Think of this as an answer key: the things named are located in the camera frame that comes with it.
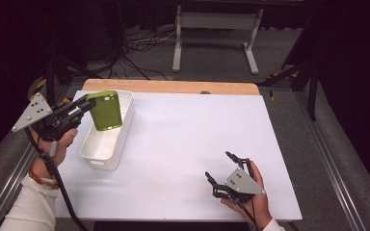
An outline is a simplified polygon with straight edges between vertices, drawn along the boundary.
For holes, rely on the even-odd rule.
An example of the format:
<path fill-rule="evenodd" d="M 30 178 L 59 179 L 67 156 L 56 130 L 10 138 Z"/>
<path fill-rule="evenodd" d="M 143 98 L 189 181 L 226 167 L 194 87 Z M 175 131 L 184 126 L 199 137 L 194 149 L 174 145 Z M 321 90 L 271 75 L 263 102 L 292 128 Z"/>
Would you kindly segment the black tripod stand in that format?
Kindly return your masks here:
<path fill-rule="evenodd" d="M 46 79 L 46 99 L 50 105 L 57 103 L 57 100 L 55 99 L 55 79 L 58 79 L 61 85 L 69 85 L 71 83 L 71 74 L 67 69 L 69 66 L 73 67 L 84 76 L 89 78 L 99 78 L 99 75 L 87 69 L 86 67 L 83 67 L 77 62 L 69 60 L 66 57 L 56 53 L 51 54 L 48 62 L 46 63 L 46 73 L 44 75 Z"/>
<path fill-rule="evenodd" d="M 315 104 L 318 86 L 318 70 L 315 62 L 304 62 L 283 70 L 280 73 L 270 74 L 265 81 L 256 83 L 256 85 L 259 87 L 269 87 L 293 74 L 296 75 L 290 84 L 290 88 L 293 91 L 302 91 L 306 84 L 309 84 L 307 112 L 310 118 L 315 121 Z"/>

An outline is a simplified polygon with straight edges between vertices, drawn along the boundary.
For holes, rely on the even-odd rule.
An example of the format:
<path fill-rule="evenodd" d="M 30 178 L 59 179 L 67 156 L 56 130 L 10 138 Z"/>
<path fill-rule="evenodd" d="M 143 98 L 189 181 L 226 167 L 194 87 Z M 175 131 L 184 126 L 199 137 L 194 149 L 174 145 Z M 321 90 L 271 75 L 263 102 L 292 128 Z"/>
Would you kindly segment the yellow black floor tape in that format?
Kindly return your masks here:
<path fill-rule="evenodd" d="M 46 79 L 44 77 L 40 77 L 36 79 L 30 88 L 28 89 L 27 98 L 32 100 L 37 93 L 42 95 L 46 95 Z M 69 90 L 69 86 L 60 85 L 58 82 L 54 84 L 54 96 L 56 102 L 70 102 L 71 97 L 67 95 Z"/>

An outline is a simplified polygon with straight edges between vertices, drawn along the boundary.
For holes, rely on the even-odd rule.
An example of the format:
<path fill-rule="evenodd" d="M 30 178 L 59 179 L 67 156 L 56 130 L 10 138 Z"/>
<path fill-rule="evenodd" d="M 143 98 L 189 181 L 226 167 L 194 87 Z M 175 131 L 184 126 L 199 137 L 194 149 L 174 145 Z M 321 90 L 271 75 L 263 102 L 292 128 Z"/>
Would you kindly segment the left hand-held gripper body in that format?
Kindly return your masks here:
<path fill-rule="evenodd" d="M 32 128 L 45 141 L 59 141 L 71 128 L 77 128 L 84 116 L 83 110 L 75 103 L 59 103 L 50 106 L 37 93 L 12 128 L 18 132 Z"/>

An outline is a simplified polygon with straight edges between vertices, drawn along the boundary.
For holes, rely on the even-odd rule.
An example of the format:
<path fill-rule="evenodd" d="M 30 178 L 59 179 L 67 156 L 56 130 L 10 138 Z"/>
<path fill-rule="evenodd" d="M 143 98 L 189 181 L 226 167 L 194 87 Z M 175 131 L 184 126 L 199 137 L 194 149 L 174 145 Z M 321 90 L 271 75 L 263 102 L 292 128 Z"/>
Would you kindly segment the person's left hand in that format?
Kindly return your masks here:
<path fill-rule="evenodd" d="M 76 128 L 72 128 L 65 132 L 61 139 L 57 142 L 56 151 L 52 155 L 53 163 L 56 167 L 64 161 L 66 157 L 66 149 L 73 143 L 73 140 L 77 134 L 78 130 Z M 39 135 L 35 131 L 32 131 L 32 137 L 43 153 L 50 154 L 52 149 L 52 141 L 43 141 L 39 138 Z M 32 166 L 32 171 L 40 178 L 51 178 L 51 175 L 46 169 L 45 163 L 42 159 L 35 160 Z"/>

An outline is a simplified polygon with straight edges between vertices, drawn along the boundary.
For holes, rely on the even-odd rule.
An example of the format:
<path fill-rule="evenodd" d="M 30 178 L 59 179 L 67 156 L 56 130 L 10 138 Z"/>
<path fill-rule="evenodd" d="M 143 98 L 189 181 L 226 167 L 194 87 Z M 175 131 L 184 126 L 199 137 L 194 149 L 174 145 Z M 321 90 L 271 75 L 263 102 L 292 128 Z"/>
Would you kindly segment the aluminium floor rail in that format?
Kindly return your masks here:
<path fill-rule="evenodd" d="M 319 156 L 352 231 L 370 231 L 370 174 L 336 119 L 312 120 L 303 93 L 295 98 L 319 149 Z"/>
<path fill-rule="evenodd" d="M 21 188 L 20 181 L 36 159 L 25 131 L 10 131 L 0 142 L 0 224 Z"/>

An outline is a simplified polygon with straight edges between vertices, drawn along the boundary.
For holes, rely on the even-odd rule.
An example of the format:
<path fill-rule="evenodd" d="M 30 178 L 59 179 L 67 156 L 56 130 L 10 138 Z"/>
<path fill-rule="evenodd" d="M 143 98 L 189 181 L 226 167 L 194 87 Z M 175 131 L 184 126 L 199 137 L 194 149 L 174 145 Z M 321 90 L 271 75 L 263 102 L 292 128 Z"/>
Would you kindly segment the white metal stand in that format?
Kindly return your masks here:
<path fill-rule="evenodd" d="M 172 71 L 179 72 L 181 67 L 182 40 L 181 32 L 186 29 L 224 29 L 224 30 L 249 30 L 251 36 L 243 43 L 244 52 L 252 75 L 259 73 L 253 55 L 253 44 L 259 29 L 263 11 L 255 13 L 186 13 L 180 5 L 176 9 L 175 17 L 175 47 L 172 60 Z"/>

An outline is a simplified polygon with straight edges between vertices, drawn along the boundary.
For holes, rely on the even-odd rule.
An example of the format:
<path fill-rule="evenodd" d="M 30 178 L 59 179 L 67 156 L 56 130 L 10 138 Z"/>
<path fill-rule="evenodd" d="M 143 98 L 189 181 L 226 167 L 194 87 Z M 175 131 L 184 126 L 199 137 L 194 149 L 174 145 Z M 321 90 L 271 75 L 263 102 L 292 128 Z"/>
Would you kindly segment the person's right hand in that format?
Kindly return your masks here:
<path fill-rule="evenodd" d="M 245 209 L 223 198 L 221 203 L 238 213 L 247 223 L 262 230 L 273 218 L 269 211 L 268 197 L 266 194 L 254 195 L 251 200 L 244 203 Z"/>

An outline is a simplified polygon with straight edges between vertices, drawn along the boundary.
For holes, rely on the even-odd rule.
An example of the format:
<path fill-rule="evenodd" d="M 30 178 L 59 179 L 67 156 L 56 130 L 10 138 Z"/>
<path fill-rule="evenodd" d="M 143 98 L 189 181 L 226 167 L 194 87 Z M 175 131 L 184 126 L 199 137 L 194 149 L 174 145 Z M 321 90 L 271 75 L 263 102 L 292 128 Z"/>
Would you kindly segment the white board table cover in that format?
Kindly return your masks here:
<path fill-rule="evenodd" d="M 264 100 L 257 95 L 143 93 L 114 170 L 80 156 L 92 127 L 84 115 L 59 171 L 78 218 L 93 220 L 237 221 L 212 194 L 237 167 L 233 153 L 259 167 L 278 221 L 302 213 Z"/>

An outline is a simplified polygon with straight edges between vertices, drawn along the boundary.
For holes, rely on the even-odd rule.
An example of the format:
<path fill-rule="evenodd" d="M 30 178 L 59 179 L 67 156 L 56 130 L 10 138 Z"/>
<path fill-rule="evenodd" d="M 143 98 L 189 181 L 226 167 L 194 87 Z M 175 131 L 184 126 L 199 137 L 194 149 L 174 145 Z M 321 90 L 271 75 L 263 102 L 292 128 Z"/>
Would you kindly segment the white plastic storage bin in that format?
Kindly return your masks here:
<path fill-rule="evenodd" d="M 135 114 L 133 93 L 115 90 L 119 95 L 122 125 L 119 128 L 97 131 L 93 124 L 80 149 L 80 156 L 92 168 L 114 170 L 119 165 L 122 150 Z"/>

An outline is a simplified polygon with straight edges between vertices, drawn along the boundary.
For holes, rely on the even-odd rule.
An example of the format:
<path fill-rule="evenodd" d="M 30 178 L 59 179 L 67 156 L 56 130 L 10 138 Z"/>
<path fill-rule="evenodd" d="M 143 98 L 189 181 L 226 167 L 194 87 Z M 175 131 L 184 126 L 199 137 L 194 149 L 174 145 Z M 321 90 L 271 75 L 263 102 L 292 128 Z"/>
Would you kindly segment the green phone case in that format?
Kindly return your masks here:
<path fill-rule="evenodd" d="M 107 131 L 122 125 L 119 95 L 115 90 L 90 93 L 86 100 L 95 104 L 90 113 L 97 131 Z"/>

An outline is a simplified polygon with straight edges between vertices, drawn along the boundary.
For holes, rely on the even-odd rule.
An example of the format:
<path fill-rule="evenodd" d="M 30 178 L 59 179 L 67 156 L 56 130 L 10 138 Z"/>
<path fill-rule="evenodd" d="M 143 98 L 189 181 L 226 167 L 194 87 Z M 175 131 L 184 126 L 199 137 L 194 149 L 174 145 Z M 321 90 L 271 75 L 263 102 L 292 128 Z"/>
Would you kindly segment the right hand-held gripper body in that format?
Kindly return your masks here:
<path fill-rule="evenodd" d="M 222 184 L 217 183 L 216 187 L 212 188 L 212 194 L 215 197 L 241 203 L 248 202 L 254 195 L 266 194 L 266 191 L 256 182 L 249 158 L 239 158 L 238 167 Z"/>

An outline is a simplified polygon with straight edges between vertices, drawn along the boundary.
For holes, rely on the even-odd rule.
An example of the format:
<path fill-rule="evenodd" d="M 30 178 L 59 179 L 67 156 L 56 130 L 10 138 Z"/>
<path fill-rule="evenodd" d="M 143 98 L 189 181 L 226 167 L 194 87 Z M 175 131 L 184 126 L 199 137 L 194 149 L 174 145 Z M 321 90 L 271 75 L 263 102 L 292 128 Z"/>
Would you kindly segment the wooden table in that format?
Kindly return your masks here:
<path fill-rule="evenodd" d="M 129 90 L 132 92 L 167 92 L 259 95 L 258 86 L 252 83 L 192 82 L 163 80 L 89 79 L 82 90 Z"/>

